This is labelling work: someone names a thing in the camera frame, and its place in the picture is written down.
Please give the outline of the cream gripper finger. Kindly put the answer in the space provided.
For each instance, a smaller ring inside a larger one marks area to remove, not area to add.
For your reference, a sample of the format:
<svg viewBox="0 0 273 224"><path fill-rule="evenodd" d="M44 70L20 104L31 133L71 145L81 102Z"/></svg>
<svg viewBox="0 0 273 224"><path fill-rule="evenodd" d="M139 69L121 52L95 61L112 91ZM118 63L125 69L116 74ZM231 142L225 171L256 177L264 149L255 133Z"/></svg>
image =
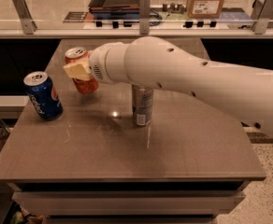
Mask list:
<svg viewBox="0 0 273 224"><path fill-rule="evenodd" d="M89 81L92 78L87 61L66 64L64 70L69 77L74 79Z"/></svg>

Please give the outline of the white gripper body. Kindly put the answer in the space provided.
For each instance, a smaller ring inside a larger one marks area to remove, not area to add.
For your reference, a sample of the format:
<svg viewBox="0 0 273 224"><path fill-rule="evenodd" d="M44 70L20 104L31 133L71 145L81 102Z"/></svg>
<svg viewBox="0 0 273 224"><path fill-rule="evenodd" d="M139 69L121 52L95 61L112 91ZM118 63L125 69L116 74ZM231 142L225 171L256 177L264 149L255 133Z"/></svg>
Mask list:
<svg viewBox="0 0 273 224"><path fill-rule="evenodd" d="M124 65L127 49L128 44L122 42L107 43L94 49L89 57L92 76L98 82L107 84L129 83Z"/></svg>

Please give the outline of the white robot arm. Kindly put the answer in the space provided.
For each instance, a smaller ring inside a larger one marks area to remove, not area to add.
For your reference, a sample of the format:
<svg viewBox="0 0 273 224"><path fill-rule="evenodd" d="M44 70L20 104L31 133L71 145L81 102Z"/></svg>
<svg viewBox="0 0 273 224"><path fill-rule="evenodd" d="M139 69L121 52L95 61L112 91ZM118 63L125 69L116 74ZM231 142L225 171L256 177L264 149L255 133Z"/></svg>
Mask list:
<svg viewBox="0 0 273 224"><path fill-rule="evenodd" d="M192 95L273 138L273 70L204 60L153 36L107 43L64 70L79 80Z"/></svg>

